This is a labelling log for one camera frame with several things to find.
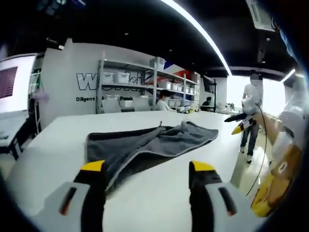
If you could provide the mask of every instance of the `desk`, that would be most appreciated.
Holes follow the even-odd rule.
[[[198,112],[128,112],[59,117],[25,149],[6,183],[26,215],[43,208],[44,199],[66,181],[72,181],[84,164],[84,142],[91,132],[131,131],[162,125],[176,126],[185,118],[218,137],[203,147],[130,177],[105,204],[105,232],[189,232],[191,211],[189,161],[215,167],[221,179],[230,181],[236,165],[240,134],[231,135],[236,122],[228,116]]]
[[[239,111],[236,110],[220,110],[220,109],[216,109],[216,113],[219,114],[224,114],[224,115],[235,115],[235,114],[239,114]]]
[[[21,152],[16,135],[25,122],[26,118],[24,115],[2,118],[0,120],[0,153],[12,152],[14,159],[18,159]]]

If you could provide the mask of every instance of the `white storage bin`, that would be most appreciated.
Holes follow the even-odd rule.
[[[189,88],[189,93],[194,94],[194,88]]]
[[[164,70],[164,65],[165,65],[165,60],[161,57],[155,57],[153,59],[150,60],[150,66],[151,67],[155,67],[154,63],[158,63],[158,70],[159,71],[163,71]]]
[[[182,105],[182,100],[181,99],[176,99],[175,101],[175,106],[181,106]]]
[[[111,99],[111,98],[117,98],[119,100],[120,95],[105,95],[105,96],[103,96],[103,98],[104,98],[104,100]]]
[[[133,100],[121,100],[119,104],[121,107],[134,107]]]
[[[179,85],[178,84],[175,84],[175,83],[171,84],[171,90],[178,91],[178,89],[179,89]]]
[[[103,84],[113,84],[114,83],[114,73],[112,72],[104,72],[102,78]]]
[[[179,92],[182,92],[183,91],[183,86],[182,85],[178,85],[178,90]]]
[[[190,100],[185,100],[185,101],[184,101],[184,105],[185,105],[185,106],[187,106],[187,105],[192,106],[193,103],[194,103],[194,101],[190,101]]]
[[[168,105],[169,105],[169,107],[173,107],[173,106],[175,106],[175,102],[176,102],[176,100],[175,100],[175,99],[169,99],[169,101],[168,101]]]
[[[129,77],[130,77],[129,73],[120,72],[120,73],[117,73],[117,75],[115,76],[114,82],[115,83],[128,84],[129,83]]]
[[[159,85],[160,88],[170,89],[172,83],[171,83],[171,82],[168,82],[168,81],[160,81],[160,82],[158,83],[158,85]]]
[[[189,88],[189,87],[186,87],[185,90],[184,90],[184,88],[183,88],[182,92],[184,92],[184,93],[190,93],[190,88]]]

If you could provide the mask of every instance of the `black cable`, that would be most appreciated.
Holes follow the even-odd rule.
[[[249,193],[250,193],[251,190],[253,189],[253,187],[254,187],[254,185],[255,185],[257,179],[259,178],[259,176],[260,176],[260,174],[261,174],[261,170],[262,170],[262,168],[263,168],[263,164],[264,164],[264,160],[265,160],[266,146],[267,146],[267,129],[266,129],[266,124],[265,124],[264,114],[263,114],[263,112],[262,112],[261,107],[260,107],[258,104],[256,104],[256,105],[257,105],[257,107],[259,107],[260,112],[261,112],[261,115],[262,115],[262,117],[263,117],[263,123],[264,123],[264,127],[265,127],[265,149],[264,149],[264,157],[263,157],[263,161],[262,161],[262,165],[261,165],[261,168],[260,168],[260,170],[259,170],[259,173],[257,174],[257,177],[256,177],[255,181],[253,182],[251,188],[250,188],[249,191],[247,192],[246,196],[249,195]]]

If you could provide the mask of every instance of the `black hair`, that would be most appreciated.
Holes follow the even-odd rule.
[[[161,90],[160,98],[163,98],[163,97],[170,97],[170,92],[168,90],[166,90],[166,89]]]

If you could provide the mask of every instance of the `led light strip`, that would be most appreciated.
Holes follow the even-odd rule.
[[[183,17],[185,17],[185,19],[187,19],[205,37],[205,39],[212,46],[215,53],[217,54],[217,56],[221,60],[221,62],[224,65],[228,75],[232,76],[231,70],[229,69],[227,62],[224,59],[222,53],[220,52],[219,48],[214,43],[212,38],[209,36],[209,34],[202,28],[202,26],[184,8],[182,8],[180,5],[175,3],[173,0],[161,0],[161,1],[164,2],[166,5],[170,6],[171,8],[173,8],[178,13],[180,13]]]
[[[295,73],[295,69],[292,69],[286,76],[283,78],[280,82],[283,83],[285,82],[290,76],[292,76]]]

